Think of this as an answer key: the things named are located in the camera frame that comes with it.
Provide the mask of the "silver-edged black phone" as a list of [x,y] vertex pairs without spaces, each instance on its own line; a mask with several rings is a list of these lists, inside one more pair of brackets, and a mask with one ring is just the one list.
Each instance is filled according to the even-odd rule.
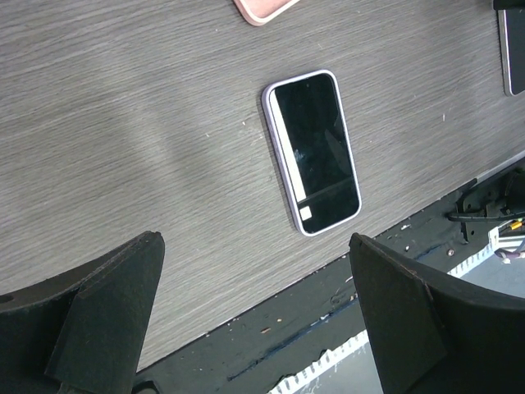
[[524,9],[500,10],[498,14],[504,90],[508,96],[524,91]]

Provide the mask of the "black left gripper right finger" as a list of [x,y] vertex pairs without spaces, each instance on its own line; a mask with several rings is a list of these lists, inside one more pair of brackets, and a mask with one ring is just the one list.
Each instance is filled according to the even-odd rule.
[[524,300],[358,233],[351,271],[385,393],[522,393]]

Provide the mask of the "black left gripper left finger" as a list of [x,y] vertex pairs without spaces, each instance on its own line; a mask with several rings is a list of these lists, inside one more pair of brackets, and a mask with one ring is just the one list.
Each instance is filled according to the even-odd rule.
[[1,296],[3,393],[130,393],[165,255],[146,231]]

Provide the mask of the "pink phone case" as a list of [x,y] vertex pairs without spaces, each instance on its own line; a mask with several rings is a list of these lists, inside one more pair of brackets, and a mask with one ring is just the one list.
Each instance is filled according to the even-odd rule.
[[263,26],[299,0],[234,0],[242,17],[253,26]]

